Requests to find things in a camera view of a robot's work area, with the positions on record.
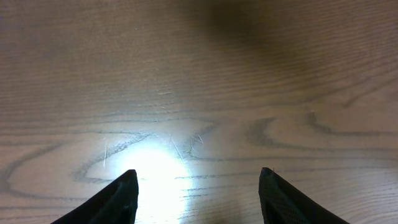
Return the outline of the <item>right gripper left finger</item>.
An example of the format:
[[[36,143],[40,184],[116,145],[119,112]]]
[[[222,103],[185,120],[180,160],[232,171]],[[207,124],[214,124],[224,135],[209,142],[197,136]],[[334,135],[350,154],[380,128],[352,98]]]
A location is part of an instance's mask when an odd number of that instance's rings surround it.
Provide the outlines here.
[[[138,195],[137,173],[134,169],[127,170],[52,224],[134,224]]]

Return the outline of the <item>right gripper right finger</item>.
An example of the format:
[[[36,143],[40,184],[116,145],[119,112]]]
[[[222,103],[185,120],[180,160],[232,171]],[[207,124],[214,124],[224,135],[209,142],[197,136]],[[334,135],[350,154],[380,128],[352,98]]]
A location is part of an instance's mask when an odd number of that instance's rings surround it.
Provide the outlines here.
[[[348,224],[268,167],[261,170],[258,193],[265,224]]]

